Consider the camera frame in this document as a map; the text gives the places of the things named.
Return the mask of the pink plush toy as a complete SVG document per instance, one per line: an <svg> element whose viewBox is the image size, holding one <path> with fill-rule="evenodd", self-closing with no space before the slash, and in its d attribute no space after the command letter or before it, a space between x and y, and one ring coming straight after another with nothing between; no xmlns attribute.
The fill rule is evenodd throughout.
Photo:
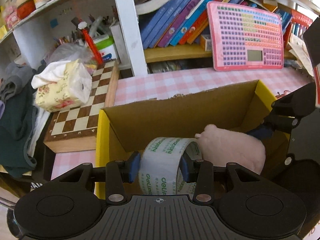
<svg viewBox="0 0 320 240"><path fill-rule="evenodd" d="M195 134L203 159L214 166L225 167L235 162L243 167L261 174L266 151L263 143L245 133L221 129L207 125L202 133Z"/></svg>

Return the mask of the clear packing tape roll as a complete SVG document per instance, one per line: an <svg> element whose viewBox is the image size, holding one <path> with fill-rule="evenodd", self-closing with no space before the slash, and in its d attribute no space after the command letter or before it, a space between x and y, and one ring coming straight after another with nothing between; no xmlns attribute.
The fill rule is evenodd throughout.
<svg viewBox="0 0 320 240"><path fill-rule="evenodd" d="M138 174L139 185L147 195L187 194L193 197L196 183L183 178L182 156L191 160L202 159L202 153L195 139L165 138L153 139L143 152Z"/></svg>

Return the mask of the yellow cardboard box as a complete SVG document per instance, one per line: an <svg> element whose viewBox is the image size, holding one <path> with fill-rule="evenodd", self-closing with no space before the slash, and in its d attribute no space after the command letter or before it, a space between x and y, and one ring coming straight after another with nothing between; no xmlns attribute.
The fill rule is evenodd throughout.
<svg viewBox="0 0 320 240"><path fill-rule="evenodd" d="M99 112L96 165L143 152L158 137L193 138L213 124L248 132L271 111L275 96L260 80L177 96L107 107Z"/></svg>

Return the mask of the pink cartoon table mat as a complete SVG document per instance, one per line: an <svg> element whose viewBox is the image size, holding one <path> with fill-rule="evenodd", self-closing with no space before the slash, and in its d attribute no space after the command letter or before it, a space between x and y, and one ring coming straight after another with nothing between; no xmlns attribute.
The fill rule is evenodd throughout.
<svg viewBox="0 0 320 240"><path fill-rule="evenodd" d="M293 92L311 82L311 78L293 68L233 72L216 72L212 68L179 70L119 80L115 104L166 100L254 80L262 81L275 96Z"/></svg>

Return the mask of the wooden chessboard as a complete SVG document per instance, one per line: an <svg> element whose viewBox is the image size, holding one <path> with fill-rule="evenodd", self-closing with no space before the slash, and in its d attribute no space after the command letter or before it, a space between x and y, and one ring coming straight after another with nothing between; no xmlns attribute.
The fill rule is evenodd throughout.
<svg viewBox="0 0 320 240"><path fill-rule="evenodd" d="M92 75L92 90L87 103L55 112L44 144L54 153L95 150L99 112L114 105L119 73L117 60L98 67Z"/></svg>

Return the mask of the stack of papers and books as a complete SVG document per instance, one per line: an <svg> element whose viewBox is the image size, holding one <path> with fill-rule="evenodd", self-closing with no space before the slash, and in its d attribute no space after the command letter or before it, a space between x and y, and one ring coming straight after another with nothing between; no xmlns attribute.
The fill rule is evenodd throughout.
<svg viewBox="0 0 320 240"><path fill-rule="evenodd" d="M296 57L298 64L306 70L311 77L314 77L310 56L306 49L305 42L298 36L292 34L288 45L290 47L289 52Z"/></svg>

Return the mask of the red boxed books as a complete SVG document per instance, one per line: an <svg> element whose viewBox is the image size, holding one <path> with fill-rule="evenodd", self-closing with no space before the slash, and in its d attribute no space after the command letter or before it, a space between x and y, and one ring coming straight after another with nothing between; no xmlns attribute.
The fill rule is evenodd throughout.
<svg viewBox="0 0 320 240"><path fill-rule="evenodd" d="M301 12L296 11L295 9L290 9L289 14L291 15L291 19L289 20L284 32L284 48L287 47L292 34L296 35L297 37L302 37L305 31L313 23L311 18L302 14Z"/></svg>

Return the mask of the pink learning tablet toy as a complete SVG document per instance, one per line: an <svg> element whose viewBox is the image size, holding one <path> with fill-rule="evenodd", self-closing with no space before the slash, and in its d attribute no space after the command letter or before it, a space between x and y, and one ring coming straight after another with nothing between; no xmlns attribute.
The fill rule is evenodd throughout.
<svg viewBox="0 0 320 240"><path fill-rule="evenodd" d="M208 2L207 14L216 71L283 68L284 43L279 15L214 1Z"/></svg>

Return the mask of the floral tissue box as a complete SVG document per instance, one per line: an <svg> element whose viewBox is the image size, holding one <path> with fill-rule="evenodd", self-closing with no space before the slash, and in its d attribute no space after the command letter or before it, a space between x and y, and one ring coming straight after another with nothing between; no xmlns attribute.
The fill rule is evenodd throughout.
<svg viewBox="0 0 320 240"><path fill-rule="evenodd" d="M34 75L31 86L36 90L35 103L52 113L86 104L92 77L80 59L57 61Z"/></svg>

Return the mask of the pile of clothes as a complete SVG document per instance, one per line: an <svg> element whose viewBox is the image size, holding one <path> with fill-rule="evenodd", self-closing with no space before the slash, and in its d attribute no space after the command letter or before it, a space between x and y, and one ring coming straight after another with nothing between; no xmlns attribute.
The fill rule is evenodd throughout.
<svg viewBox="0 0 320 240"><path fill-rule="evenodd" d="M1 166L14 178L35 170L36 143L49 117L35 103L31 80L36 73L12 62L1 82Z"/></svg>

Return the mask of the white green pen holder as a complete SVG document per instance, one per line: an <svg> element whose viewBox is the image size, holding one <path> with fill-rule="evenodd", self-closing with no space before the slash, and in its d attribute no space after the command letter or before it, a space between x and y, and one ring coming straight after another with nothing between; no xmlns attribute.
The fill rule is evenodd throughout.
<svg viewBox="0 0 320 240"><path fill-rule="evenodd" d="M113 36L100 35L93 38L93 42L104 62L119 59Z"/></svg>

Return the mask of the row of blue purple books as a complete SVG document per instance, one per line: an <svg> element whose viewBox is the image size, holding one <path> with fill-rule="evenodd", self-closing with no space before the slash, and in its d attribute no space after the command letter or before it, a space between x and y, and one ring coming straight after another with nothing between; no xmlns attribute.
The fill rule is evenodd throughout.
<svg viewBox="0 0 320 240"><path fill-rule="evenodd" d="M159 9L140 16L139 27L143 49L191 44L208 25L207 3L226 2L250 7L250 0L159 0Z"/></svg>

